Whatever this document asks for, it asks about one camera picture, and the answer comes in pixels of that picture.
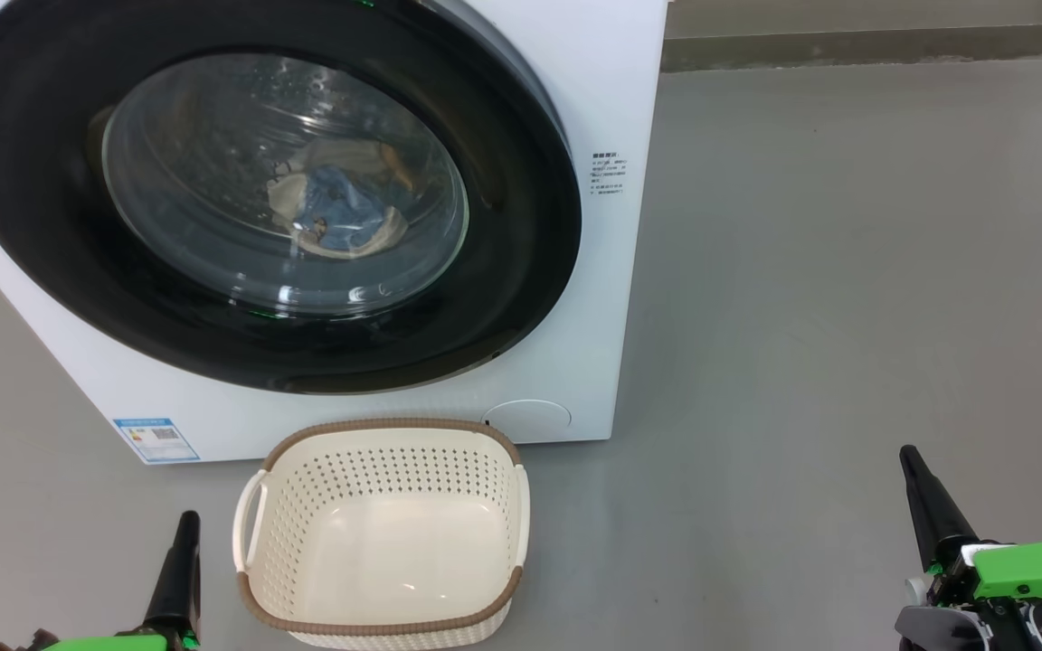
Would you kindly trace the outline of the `blue printed garment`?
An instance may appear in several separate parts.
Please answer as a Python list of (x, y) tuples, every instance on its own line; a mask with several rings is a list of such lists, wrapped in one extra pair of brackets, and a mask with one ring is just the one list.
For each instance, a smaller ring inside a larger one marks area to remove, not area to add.
[(305, 178), (294, 225), (314, 254), (359, 259), (396, 246), (408, 231), (396, 206), (368, 193), (339, 166), (318, 166)]

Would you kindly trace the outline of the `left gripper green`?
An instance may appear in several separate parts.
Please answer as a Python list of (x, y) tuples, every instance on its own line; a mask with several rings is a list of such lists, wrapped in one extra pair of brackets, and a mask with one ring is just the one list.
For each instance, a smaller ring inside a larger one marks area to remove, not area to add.
[(200, 515), (179, 516), (142, 626), (160, 635), (61, 639), (40, 651), (169, 651), (168, 639), (200, 636)]

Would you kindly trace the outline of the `round filter cover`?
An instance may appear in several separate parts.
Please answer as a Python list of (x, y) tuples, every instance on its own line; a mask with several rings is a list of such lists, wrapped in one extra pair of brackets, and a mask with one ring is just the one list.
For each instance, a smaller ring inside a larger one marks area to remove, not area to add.
[(517, 400), (488, 409), (483, 424), (503, 432), (513, 444), (539, 444), (570, 439), (572, 415), (563, 405), (545, 400)]

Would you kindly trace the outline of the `white front-load washing machine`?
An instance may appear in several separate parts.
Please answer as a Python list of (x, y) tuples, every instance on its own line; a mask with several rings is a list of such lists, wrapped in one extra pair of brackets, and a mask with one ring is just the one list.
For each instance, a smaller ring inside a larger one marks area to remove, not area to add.
[(611, 436), (670, 0), (431, 1), (489, 24), (492, 40), (541, 83), (564, 128), (584, 236), (554, 308), (505, 352), (438, 381), (286, 394), (208, 379), (108, 339), (0, 249), (0, 291), (119, 436), (113, 420), (169, 418), (199, 462), (255, 460), (311, 425), (389, 417), (481, 423), (488, 409), (525, 399), (571, 412), (566, 441)]

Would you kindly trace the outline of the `cream perforated laundry basket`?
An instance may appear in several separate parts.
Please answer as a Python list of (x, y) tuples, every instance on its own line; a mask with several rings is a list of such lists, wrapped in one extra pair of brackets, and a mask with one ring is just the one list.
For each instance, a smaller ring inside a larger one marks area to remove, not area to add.
[(500, 630), (532, 498), (516, 445), (476, 421), (375, 418), (286, 437), (237, 500), (247, 610), (331, 651), (437, 651)]

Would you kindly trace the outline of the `black glass washing machine door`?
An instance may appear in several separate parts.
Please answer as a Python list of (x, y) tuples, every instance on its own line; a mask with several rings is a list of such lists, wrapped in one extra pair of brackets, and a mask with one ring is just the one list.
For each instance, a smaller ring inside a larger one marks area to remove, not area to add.
[[(532, 333), (579, 257), (553, 103), (431, 0), (5, 0), (0, 249), (162, 364), (286, 394), (421, 386)], [(266, 185), (318, 137), (392, 145), (401, 242), (294, 250)]]

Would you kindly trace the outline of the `blue energy label sticker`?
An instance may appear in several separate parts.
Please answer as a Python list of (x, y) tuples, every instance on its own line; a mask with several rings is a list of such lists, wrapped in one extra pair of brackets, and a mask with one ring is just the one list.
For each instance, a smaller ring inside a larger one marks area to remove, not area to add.
[(194, 464), (200, 457), (169, 418), (119, 418), (113, 425), (144, 464)]

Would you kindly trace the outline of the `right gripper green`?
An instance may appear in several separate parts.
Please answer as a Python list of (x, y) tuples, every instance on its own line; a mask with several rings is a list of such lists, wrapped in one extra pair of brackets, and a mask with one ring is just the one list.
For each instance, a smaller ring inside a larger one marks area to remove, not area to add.
[(925, 574), (905, 582), (896, 651), (1042, 651), (1042, 542), (981, 542), (918, 448), (900, 466)]

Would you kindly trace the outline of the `cream cartoon face garment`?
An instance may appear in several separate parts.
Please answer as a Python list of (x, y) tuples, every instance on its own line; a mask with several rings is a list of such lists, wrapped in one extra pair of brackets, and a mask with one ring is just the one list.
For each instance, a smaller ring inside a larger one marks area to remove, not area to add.
[(398, 199), (410, 198), (416, 189), (416, 178), (410, 173), (396, 148), (375, 139), (318, 137), (298, 150), (286, 162), (277, 166), (276, 177), (266, 185), (273, 220), (284, 228), (294, 250), (314, 254), (300, 243), (300, 231), (294, 225), (306, 186), (306, 174), (318, 166), (333, 165), (343, 169), (353, 182), (397, 206)]

